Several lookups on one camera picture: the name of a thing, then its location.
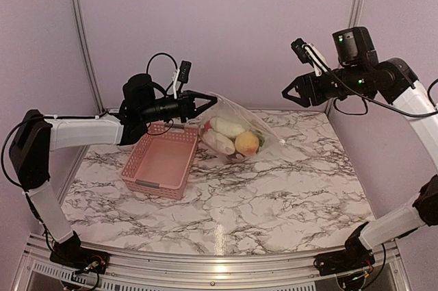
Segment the aluminium front rail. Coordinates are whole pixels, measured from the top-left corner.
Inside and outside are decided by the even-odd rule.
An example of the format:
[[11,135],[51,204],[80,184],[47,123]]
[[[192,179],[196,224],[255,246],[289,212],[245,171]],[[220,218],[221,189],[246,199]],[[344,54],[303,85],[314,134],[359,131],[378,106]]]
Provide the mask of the aluminium front rail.
[[[109,255],[100,290],[344,290],[366,270],[322,276],[315,251],[269,255],[182,255],[84,243]],[[11,290],[61,290],[76,284],[91,288],[95,276],[50,262],[45,238],[31,234]]]

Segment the left aluminium frame post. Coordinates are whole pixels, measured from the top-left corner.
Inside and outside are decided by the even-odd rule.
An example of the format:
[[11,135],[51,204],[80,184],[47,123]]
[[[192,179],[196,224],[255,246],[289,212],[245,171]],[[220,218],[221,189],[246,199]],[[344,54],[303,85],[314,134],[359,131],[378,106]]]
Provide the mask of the left aluminium frame post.
[[86,35],[86,27],[83,19],[83,13],[81,9],[81,0],[71,0],[71,5],[73,9],[73,18],[75,22],[75,28],[77,32],[77,37],[79,41],[79,48],[81,51],[81,56],[83,59],[83,64],[86,71],[86,77],[90,86],[92,98],[96,109],[99,112],[103,112],[104,105],[101,97],[101,92],[99,90],[98,81],[94,71],[94,66],[92,63],[92,57],[90,54],[90,48],[88,45],[88,39]]

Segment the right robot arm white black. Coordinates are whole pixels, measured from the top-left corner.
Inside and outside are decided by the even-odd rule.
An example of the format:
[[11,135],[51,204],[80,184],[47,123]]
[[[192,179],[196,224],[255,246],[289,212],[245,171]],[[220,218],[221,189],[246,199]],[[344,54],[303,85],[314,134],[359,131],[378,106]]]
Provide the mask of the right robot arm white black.
[[[331,68],[316,47],[297,38],[290,47],[311,72],[297,76],[282,96],[301,107],[359,97],[387,113],[398,115],[416,135],[433,164],[437,163],[437,104],[412,68],[400,58],[379,60],[366,27],[332,35],[339,66]],[[388,240],[421,227],[437,225],[437,177],[433,176],[409,200],[390,213],[358,227],[339,254],[339,263],[353,269],[366,253]]]

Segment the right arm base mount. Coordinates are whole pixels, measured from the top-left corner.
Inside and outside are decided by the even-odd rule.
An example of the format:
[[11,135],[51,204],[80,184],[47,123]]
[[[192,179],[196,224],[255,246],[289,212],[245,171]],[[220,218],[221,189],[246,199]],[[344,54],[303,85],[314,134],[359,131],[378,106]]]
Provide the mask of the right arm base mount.
[[315,256],[314,267],[320,276],[344,273],[371,266],[375,263],[372,251],[366,249],[359,240],[360,233],[368,223],[359,225],[344,243],[344,249],[320,253]]

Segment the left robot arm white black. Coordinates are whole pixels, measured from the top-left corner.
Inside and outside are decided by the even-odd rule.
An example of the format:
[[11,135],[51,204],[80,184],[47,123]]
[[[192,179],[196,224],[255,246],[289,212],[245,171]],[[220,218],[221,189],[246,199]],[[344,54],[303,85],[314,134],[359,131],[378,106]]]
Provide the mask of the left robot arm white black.
[[73,242],[75,232],[50,184],[52,155],[75,155],[92,145],[135,144],[153,123],[174,119],[185,123],[217,102],[215,96],[183,90],[181,86],[168,94],[149,74],[137,74],[123,85],[123,100],[117,112],[62,116],[28,110],[3,141],[1,168],[5,178],[23,191],[52,238],[62,244],[61,258],[72,267],[80,267],[86,262],[86,251]]

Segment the pink perforated plastic basket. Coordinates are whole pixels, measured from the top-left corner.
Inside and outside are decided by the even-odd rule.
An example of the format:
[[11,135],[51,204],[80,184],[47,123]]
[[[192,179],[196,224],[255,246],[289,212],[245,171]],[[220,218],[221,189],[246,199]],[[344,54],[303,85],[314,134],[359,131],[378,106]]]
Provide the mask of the pink perforated plastic basket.
[[121,179],[133,192],[180,200],[197,148],[196,127],[152,123],[132,149]]

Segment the red toy apple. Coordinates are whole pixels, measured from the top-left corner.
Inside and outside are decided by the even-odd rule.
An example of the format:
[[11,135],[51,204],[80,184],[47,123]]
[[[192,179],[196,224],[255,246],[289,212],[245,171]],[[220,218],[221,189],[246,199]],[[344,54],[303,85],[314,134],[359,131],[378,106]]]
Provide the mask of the red toy apple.
[[204,132],[208,132],[211,129],[211,123],[209,121],[207,121],[204,125],[203,125],[203,131]]

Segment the white toy vegetable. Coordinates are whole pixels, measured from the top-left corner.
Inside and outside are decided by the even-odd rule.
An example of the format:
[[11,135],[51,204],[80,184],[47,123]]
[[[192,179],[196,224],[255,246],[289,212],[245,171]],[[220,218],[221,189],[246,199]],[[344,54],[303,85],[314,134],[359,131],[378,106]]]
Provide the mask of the white toy vegetable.
[[209,129],[206,133],[203,134],[203,142],[210,146],[214,151],[225,155],[232,155],[235,153],[235,145],[234,143],[227,138],[226,136]]
[[240,124],[233,123],[220,117],[213,117],[209,122],[214,131],[228,138],[236,138],[246,131]]

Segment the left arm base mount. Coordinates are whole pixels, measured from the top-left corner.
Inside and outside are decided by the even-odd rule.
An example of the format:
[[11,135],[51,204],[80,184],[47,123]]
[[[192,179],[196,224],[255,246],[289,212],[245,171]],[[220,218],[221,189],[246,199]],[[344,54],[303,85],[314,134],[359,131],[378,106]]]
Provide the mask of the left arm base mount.
[[107,270],[110,255],[105,251],[83,247],[79,236],[74,233],[65,242],[53,242],[50,260],[56,264],[74,268],[77,274],[92,271],[103,275]]

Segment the clear pink zip top bag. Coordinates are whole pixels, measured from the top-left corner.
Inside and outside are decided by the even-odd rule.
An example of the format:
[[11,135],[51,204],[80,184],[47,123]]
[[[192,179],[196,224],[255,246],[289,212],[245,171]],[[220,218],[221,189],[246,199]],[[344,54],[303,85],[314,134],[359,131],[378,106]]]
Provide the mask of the clear pink zip top bag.
[[245,162],[284,139],[258,115],[230,99],[209,93],[217,103],[201,114],[199,138],[223,162]]

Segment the yellow toy lemon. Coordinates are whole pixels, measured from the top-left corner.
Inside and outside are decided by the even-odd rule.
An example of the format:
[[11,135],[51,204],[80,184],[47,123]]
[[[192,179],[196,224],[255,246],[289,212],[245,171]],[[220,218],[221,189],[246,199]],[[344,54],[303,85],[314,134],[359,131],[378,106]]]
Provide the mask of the yellow toy lemon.
[[254,156],[259,148],[259,139],[251,131],[241,133],[235,139],[235,149],[246,157]]

